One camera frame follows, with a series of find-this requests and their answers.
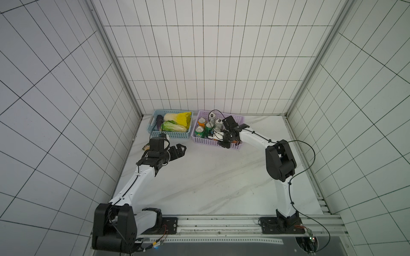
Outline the silver slim can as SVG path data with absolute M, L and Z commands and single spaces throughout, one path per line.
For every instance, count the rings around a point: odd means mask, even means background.
M 218 119 L 215 120 L 215 127 L 218 128 L 218 129 L 220 129 L 220 130 L 223 130 L 223 129 L 224 129 L 224 128 L 223 128 L 224 125 L 223 125 L 222 119 L 218 118 Z
M 208 119 L 210 122 L 215 122 L 215 120 L 217 119 L 216 114 L 214 112 L 210 112 L 208 115 Z

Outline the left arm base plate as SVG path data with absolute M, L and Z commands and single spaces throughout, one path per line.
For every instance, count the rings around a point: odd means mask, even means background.
M 156 224 L 153 228 L 144 231 L 143 235 L 175 235 L 177 233 L 178 218 L 163 217 L 160 224 Z

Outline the purple plastic basket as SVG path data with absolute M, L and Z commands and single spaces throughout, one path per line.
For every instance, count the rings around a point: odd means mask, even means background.
M 220 143 L 218 140 L 213 140 L 213 139 L 209 139 L 209 138 L 200 138 L 196 136 L 195 133 L 195 129 L 199 126 L 198 124 L 198 120 L 200 118 L 205 118 L 206 120 L 208 120 L 208 114 L 210 111 L 205 111 L 205 110 L 200 110 L 198 111 L 198 114 L 196 116 L 196 120 L 193 122 L 193 124 L 191 125 L 192 127 L 192 131 L 191 133 L 191 138 L 193 139 L 193 141 L 197 144 L 204 144 L 204 145 L 210 145 L 210 146 L 216 146 L 216 147 L 220 147 Z M 243 124 L 245 122 L 245 117 L 241 116 L 241 115 L 235 115 L 235 114 L 227 114 L 224 113 L 225 117 L 228 116 L 232 116 L 234 118 L 234 120 L 240 125 Z

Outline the silver slim can back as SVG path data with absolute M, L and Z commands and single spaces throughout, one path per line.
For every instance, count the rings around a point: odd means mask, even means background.
M 217 119 L 216 114 L 214 112 L 210 112 L 208 115 L 208 119 L 210 122 L 215 122 L 215 120 Z

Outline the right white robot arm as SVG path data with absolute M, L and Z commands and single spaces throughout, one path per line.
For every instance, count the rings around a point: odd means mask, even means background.
M 230 148 L 234 142 L 246 143 L 265 151 L 265 166 L 268 175 L 275 181 L 278 205 L 276 210 L 276 223 L 262 224 L 284 232 L 292 229 L 300 221 L 299 212 L 294 208 L 291 200 L 291 178 L 295 175 L 297 163 L 294 159 L 289 142 L 286 140 L 273 141 L 257 134 L 246 124 L 239 125 L 235 120 L 227 117 L 223 119 L 225 126 L 223 140 L 220 145 Z

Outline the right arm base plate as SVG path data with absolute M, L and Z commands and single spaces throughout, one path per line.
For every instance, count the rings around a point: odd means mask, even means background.
M 304 228 L 298 228 L 302 224 L 299 217 L 261 217 L 258 220 L 262 233 L 268 235 L 302 235 Z

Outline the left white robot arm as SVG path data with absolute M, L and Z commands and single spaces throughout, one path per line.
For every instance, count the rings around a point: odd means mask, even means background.
M 152 249 L 165 240 L 177 221 L 168 224 L 157 208 L 143 208 L 135 213 L 132 205 L 159 170 L 183 157 L 185 152 L 186 146 L 181 144 L 150 146 L 121 191 L 95 209 L 91 242 L 94 250 L 132 255 Z

